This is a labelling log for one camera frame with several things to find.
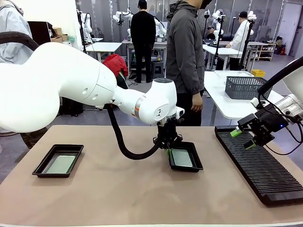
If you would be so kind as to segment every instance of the face mask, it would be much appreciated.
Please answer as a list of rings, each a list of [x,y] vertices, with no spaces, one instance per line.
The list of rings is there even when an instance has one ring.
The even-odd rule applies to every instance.
[[[200,9],[205,9],[212,0],[203,0]]]

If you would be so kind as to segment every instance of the gray jacket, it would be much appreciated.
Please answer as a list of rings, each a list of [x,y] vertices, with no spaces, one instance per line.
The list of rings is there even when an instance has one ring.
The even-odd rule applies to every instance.
[[[166,76],[173,80],[177,93],[199,93],[204,89],[202,34],[198,9],[185,1],[169,6]]]
[[[22,32],[32,37],[22,9],[8,0],[0,1],[0,32]],[[0,63],[23,64],[33,53],[27,46],[17,43],[0,44]]]

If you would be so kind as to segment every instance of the person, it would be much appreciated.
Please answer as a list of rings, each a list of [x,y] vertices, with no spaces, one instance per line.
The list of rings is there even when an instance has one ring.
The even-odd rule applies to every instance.
[[[0,0],[0,33],[12,31],[32,37],[28,22],[23,17],[23,10],[10,0]],[[32,53],[33,51],[23,44],[0,44],[0,63],[23,64]],[[42,128],[20,135],[26,146],[31,149],[46,132],[47,128]]]
[[[208,30],[208,35],[207,35],[206,39],[215,40],[216,37],[215,37],[215,35],[214,35],[214,26],[209,26],[209,27],[207,28],[207,30]]]
[[[133,16],[131,35],[136,55],[136,83],[142,80],[142,57],[146,64],[146,83],[152,82],[151,58],[152,49],[156,38],[156,23],[154,17],[147,12],[146,0],[139,0],[139,12]]]
[[[156,16],[154,5],[151,5],[150,11],[148,11],[148,13],[153,15],[154,17]]]
[[[156,18],[160,21],[165,22],[166,9],[163,10],[163,4],[159,4],[159,11],[156,15]]]
[[[240,23],[240,27],[237,30],[235,37],[233,40],[227,44],[226,48],[233,48],[239,52],[242,52],[244,50],[245,40],[247,38],[248,30],[250,24],[247,20],[247,12],[243,11],[239,14],[238,22]],[[238,71],[240,66],[239,62],[242,55],[232,55],[230,56],[230,70]]]
[[[177,106],[185,109],[180,126],[201,126],[204,91],[202,33],[197,21],[202,0],[169,6],[166,76],[177,89]]]

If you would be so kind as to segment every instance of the white jacket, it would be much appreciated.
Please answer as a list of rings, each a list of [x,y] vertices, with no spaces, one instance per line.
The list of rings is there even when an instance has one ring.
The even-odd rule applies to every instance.
[[[0,4],[0,32],[22,32],[32,37],[28,22],[22,10],[9,1]],[[0,63],[23,64],[33,52],[23,44],[0,44]]]
[[[250,23],[248,20],[244,20],[241,24],[239,29],[237,30],[235,37],[230,42],[231,48],[242,52],[244,50],[245,40],[247,38],[248,30],[250,27]],[[231,58],[241,58],[242,54],[231,55]]]

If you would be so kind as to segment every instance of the human hand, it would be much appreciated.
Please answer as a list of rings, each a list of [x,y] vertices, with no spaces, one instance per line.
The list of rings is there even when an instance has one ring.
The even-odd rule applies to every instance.
[[[199,112],[203,108],[203,99],[200,93],[193,95],[193,106],[191,107],[192,111]]]

